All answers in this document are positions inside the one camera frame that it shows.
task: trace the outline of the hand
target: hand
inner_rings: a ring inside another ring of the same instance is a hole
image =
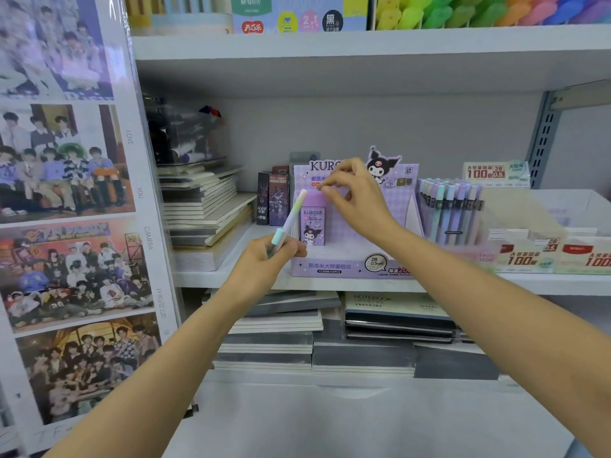
[[[350,191],[344,198],[333,186],[347,186]],[[317,188],[353,230],[374,244],[388,235],[389,230],[400,226],[390,215],[378,183],[358,157],[336,165],[331,175]]]
[[[244,313],[270,290],[286,262],[307,254],[305,244],[287,236],[280,250],[268,259],[267,248],[273,237],[271,234],[251,240],[219,289],[230,302],[243,305]]]

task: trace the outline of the poster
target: poster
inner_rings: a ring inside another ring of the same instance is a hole
[[[124,19],[123,0],[0,0],[0,384],[27,454],[177,328]]]

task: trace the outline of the stack of notebooks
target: stack of notebooks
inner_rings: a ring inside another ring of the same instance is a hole
[[[333,291],[271,292],[235,323],[221,344],[214,367],[310,371],[313,335],[323,330],[321,309],[340,305]]]
[[[238,193],[223,159],[157,167],[177,271],[213,271],[253,223],[255,193]]]
[[[426,293],[346,292],[344,303],[348,339],[472,342]]]
[[[313,338],[312,371],[414,376],[417,353],[411,342],[348,339],[338,308],[323,310],[323,326]]]

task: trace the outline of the group photo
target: group photo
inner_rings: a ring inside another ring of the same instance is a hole
[[[0,0],[0,96],[112,99],[95,0]]]
[[[151,308],[136,218],[0,230],[0,294],[15,333]]]
[[[134,211],[115,105],[0,104],[0,223]]]
[[[17,339],[43,424],[87,414],[160,345],[152,310]]]

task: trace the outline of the white shelf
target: white shelf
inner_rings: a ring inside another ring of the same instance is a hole
[[[611,77],[611,24],[134,37],[141,81],[209,97],[556,90]]]
[[[174,284],[182,288],[219,288],[250,239],[271,234],[276,227],[253,225],[214,272],[174,273]],[[500,277],[541,295],[611,295],[611,276],[502,273]],[[278,275],[273,289],[312,291],[425,292],[416,280],[372,280],[364,278],[295,278],[288,265]]]

